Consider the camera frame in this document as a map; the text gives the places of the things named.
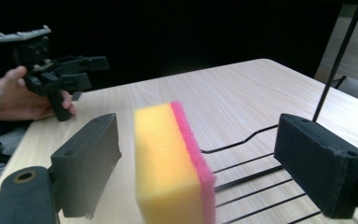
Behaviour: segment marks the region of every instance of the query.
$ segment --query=wooden table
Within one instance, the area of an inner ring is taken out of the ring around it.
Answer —
[[[239,142],[253,132],[278,123],[281,113],[312,119],[324,84],[270,60],[234,63],[180,75],[90,91],[76,102],[78,114],[58,122],[48,118],[32,123],[0,177],[28,166],[50,166],[50,155],[98,116],[116,113],[122,158],[112,173],[93,219],[65,218],[62,223],[143,223],[134,194],[133,111],[170,101],[182,102],[200,148],[209,150]],[[358,147],[358,100],[331,90],[318,122]],[[276,129],[258,134],[245,145],[205,155],[212,170],[273,152]],[[217,174],[216,185],[227,183],[279,163],[271,156]],[[216,203],[252,193],[290,178],[284,170],[265,175],[216,194]],[[217,222],[251,214],[303,193],[294,182],[265,190],[217,208]],[[255,213],[237,223],[288,223],[315,213],[307,196]],[[305,223],[354,223],[322,215]]]

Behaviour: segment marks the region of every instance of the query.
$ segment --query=black tool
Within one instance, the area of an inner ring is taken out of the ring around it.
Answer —
[[[12,48],[16,65],[27,68],[24,80],[29,91],[47,96],[58,121],[66,121],[71,114],[62,107],[62,90],[83,91],[91,87],[86,71],[108,70],[109,64],[104,56],[67,56],[50,59],[47,34],[43,29],[16,34],[0,34],[0,43]]]

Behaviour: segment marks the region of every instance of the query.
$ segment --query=dark wall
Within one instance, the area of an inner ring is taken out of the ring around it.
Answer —
[[[53,57],[107,56],[93,89],[270,58],[313,77],[340,10],[325,1],[0,1],[0,32],[46,24]],[[11,65],[0,51],[0,75]]]

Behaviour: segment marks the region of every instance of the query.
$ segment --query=sponge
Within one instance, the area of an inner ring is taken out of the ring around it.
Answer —
[[[135,110],[136,197],[146,223],[215,223],[215,176],[180,102]]]

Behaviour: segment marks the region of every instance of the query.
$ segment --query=person's hand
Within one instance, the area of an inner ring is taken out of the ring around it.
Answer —
[[[26,68],[19,66],[0,78],[0,120],[42,119],[54,115],[47,97],[28,91],[22,79],[26,73]],[[76,108],[70,94],[62,91],[62,98],[62,107],[74,115]]]

